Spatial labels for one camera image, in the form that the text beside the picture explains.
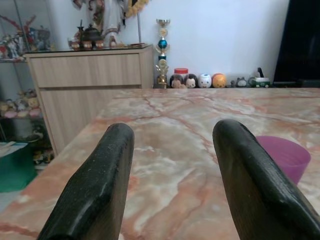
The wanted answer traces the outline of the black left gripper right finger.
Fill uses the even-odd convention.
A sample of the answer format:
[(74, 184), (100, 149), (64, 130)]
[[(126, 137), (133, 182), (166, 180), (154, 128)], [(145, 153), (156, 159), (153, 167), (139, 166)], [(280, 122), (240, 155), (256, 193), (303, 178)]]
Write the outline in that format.
[(245, 125), (220, 120), (212, 140), (240, 239), (319, 239), (318, 213)]

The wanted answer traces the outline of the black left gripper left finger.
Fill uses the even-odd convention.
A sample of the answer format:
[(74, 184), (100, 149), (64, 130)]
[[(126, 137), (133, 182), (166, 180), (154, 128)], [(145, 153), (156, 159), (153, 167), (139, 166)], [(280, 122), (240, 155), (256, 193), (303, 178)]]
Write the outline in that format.
[(134, 131), (110, 125), (68, 180), (38, 235), (39, 240), (119, 238), (134, 153)]

